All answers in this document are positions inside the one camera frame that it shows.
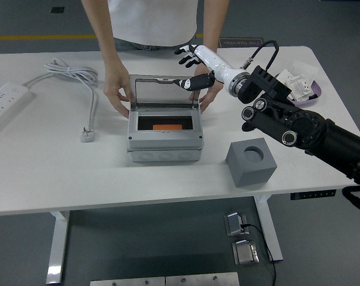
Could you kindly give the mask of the person's right hand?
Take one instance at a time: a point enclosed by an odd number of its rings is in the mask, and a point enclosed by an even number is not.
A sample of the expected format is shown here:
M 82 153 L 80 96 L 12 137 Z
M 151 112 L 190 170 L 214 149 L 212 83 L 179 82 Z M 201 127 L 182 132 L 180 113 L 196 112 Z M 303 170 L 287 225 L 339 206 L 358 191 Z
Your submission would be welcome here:
M 129 109 L 123 102 L 130 102 L 132 92 L 129 73 L 121 61 L 105 65 L 104 94 L 114 109 L 128 119 Z

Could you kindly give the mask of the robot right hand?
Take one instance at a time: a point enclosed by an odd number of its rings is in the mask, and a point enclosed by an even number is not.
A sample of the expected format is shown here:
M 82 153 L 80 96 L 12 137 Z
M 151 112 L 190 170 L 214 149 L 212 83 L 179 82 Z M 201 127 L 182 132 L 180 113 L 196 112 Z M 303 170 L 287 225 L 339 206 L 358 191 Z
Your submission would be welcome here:
M 190 67 L 193 64 L 203 63 L 210 72 L 213 72 L 215 80 L 224 84 L 230 95 L 237 96 L 236 86 L 249 77 L 245 69 L 234 69 L 225 59 L 221 58 L 214 51 L 204 45 L 185 45 L 174 53 L 187 55 L 179 61 L 179 64 L 186 64 Z

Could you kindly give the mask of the person's left hand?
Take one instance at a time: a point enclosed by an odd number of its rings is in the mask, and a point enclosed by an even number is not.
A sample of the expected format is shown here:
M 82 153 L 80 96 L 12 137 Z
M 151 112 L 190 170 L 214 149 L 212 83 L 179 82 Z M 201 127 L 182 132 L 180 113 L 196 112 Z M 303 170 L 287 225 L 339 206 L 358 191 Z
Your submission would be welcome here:
M 208 88 L 206 94 L 199 98 L 199 108 L 201 113 L 203 113 L 210 103 L 215 100 L 215 97 L 223 87 L 224 85 L 221 82 L 216 81 L 212 87 Z

